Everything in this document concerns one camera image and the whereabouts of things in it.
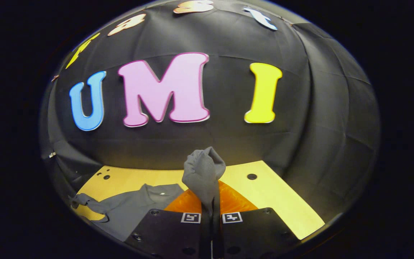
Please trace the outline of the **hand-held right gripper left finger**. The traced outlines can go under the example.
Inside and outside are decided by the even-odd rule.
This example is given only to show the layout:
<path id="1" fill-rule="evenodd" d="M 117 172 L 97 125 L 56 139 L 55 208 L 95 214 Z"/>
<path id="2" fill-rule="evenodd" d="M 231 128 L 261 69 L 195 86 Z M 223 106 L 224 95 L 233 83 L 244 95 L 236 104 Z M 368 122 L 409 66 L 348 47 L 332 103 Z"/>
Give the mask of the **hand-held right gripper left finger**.
<path id="1" fill-rule="evenodd" d="M 148 210 L 125 244 L 150 259 L 210 259 L 209 213 L 186 190 L 166 208 Z"/>

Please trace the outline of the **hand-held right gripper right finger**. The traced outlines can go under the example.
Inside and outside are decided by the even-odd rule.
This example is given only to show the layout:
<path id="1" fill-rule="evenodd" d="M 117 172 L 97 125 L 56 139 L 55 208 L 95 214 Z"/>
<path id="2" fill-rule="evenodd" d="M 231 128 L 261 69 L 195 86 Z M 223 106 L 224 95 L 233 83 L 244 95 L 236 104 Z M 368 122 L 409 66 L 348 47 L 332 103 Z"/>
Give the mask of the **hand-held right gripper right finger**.
<path id="1" fill-rule="evenodd" d="M 214 255 L 222 259 L 277 259 L 291 253 L 299 239 L 273 208 L 258 208 L 219 181 L 214 223 Z"/>

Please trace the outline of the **grey button shirt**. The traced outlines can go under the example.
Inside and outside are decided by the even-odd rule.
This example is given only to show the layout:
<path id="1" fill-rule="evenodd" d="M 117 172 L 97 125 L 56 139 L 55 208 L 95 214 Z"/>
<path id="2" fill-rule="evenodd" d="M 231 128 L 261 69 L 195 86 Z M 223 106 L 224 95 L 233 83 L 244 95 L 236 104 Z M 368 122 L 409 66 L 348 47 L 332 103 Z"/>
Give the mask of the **grey button shirt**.
<path id="1" fill-rule="evenodd" d="M 200 199 L 201 207 L 213 215 L 213 201 L 219 195 L 219 179 L 226 169 L 223 159 L 213 147 L 195 150 L 184 162 L 182 182 Z M 73 208 L 85 205 L 102 215 L 92 223 L 114 238 L 125 241 L 151 209 L 165 209 L 182 194 L 179 184 L 151 186 L 143 184 L 139 190 L 121 193 L 102 201 L 87 194 L 70 198 Z"/>

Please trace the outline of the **black backdrop cloth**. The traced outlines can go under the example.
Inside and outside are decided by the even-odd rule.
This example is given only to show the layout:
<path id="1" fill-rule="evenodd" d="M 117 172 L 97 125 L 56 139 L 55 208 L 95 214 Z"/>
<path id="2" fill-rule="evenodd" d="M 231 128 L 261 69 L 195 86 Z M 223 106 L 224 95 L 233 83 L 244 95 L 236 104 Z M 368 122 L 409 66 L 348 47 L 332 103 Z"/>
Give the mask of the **black backdrop cloth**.
<path id="1" fill-rule="evenodd" d="M 103 165 L 182 169 L 212 146 L 228 166 L 263 161 L 322 218 L 358 200 L 380 145 L 374 89 L 355 58 L 277 6 L 156 1 L 67 55 L 40 111 L 41 154 L 63 199 Z"/>

